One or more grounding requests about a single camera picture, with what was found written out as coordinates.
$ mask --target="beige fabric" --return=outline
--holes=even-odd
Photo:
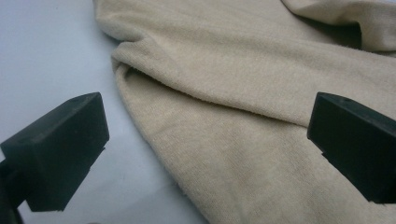
[[[396,119],[396,60],[340,46],[357,48],[359,30],[276,0],[95,1],[95,12],[123,41],[113,69],[136,125],[210,223],[396,223],[395,205],[366,202],[306,139],[318,91]]]

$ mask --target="light gray surface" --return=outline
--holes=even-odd
[[[0,142],[93,91],[102,93],[110,131],[66,209],[32,213],[23,203],[25,223],[205,223],[122,104],[110,64],[117,45],[95,24],[91,1],[0,1]]]

